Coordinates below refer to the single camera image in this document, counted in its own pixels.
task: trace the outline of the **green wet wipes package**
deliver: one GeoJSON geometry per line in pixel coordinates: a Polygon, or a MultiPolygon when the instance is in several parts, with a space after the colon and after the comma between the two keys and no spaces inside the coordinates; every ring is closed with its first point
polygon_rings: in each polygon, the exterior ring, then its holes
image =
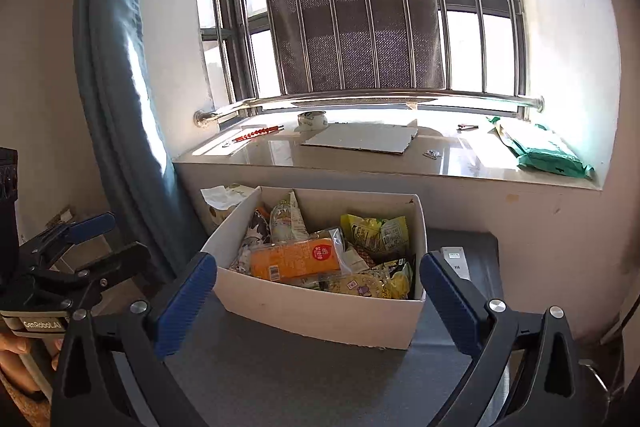
{"type": "Polygon", "coordinates": [[[582,163],[553,131],[522,120],[495,117],[491,122],[502,142],[518,157],[519,166],[572,178],[591,178],[593,168],[582,163]]]}

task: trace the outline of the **window sill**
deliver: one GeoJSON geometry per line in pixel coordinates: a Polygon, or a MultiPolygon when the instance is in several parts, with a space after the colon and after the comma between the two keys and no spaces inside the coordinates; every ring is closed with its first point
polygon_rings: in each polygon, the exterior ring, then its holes
{"type": "Polygon", "coordinates": [[[376,122],[417,125],[418,134],[402,155],[329,149],[302,145],[318,131],[296,131],[298,113],[276,112],[243,120],[175,160],[176,163],[250,165],[370,172],[414,176],[453,176],[538,185],[600,190],[594,182],[521,169],[493,126],[480,114],[402,109],[332,109],[329,123],[376,122]],[[476,124],[476,130],[458,131],[458,124],[476,124]],[[262,127],[283,125],[278,133],[222,147],[228,140],[262,127]],[[437,159],[423,155],[440,153],[437,159]]]}

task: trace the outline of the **cardboard piece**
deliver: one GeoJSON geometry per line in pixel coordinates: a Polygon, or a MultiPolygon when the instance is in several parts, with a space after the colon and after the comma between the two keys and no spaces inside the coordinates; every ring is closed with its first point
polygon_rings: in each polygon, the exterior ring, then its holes
{"type": "MultiPolygon", "coordinates": [[[[340,295],[256,279],[227,268],[238,255],[254,209],[275,206],[290,188],[257,187],[238,205],[206,242],[203,251],[218,263],[214,291],[223,306],[242,315],[306,337],[356,346],[407,349],[424,304],[416,280],[416,300],[391,300],[340,295]]],[[[424,216],[418,196],[343,190],[296,189],[307,230],[337,227],[345,213],[391,219],[406,216],[410,247],[417,263],[427,252],[424,216]]]]}
{"type": "Polygon", "coordinates": [[[402,125],[332,123],[302,145],[402,154],[417,134],[417,128],[402,125]]]}

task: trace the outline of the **box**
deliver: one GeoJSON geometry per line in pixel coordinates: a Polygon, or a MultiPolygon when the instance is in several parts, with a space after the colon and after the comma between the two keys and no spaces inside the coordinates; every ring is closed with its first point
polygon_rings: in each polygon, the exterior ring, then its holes
{"type": "MultiPolygon", "coordinates": [[[[214,291],[223,306],[242,315],[306,337],[369,347],[407,349],[414,336],[425,295],[416,278],[415,300],[341,295],[256,279],[228,270],[256,206],[273,208],[290,188],[258,187],[228,216],[203,251],[218,263],[214,291]]],[[[296,197],[309,232],[338,227],[342,214],[361,217],[406,216],[416,263],[427,252],[424,216],[418,196],[311,190],[297,188],[296,197]]]]}

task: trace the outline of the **red circular logo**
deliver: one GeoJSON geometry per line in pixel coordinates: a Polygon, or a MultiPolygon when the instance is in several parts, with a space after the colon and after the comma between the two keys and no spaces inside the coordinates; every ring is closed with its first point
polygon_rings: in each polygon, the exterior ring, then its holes
{"type": "Polygon", "coordinates": [[[331,257],[331,248],[325,245],[318,245],[317,247],[314,247],[313,254],[318,261],[325,261],[331,257]]]}

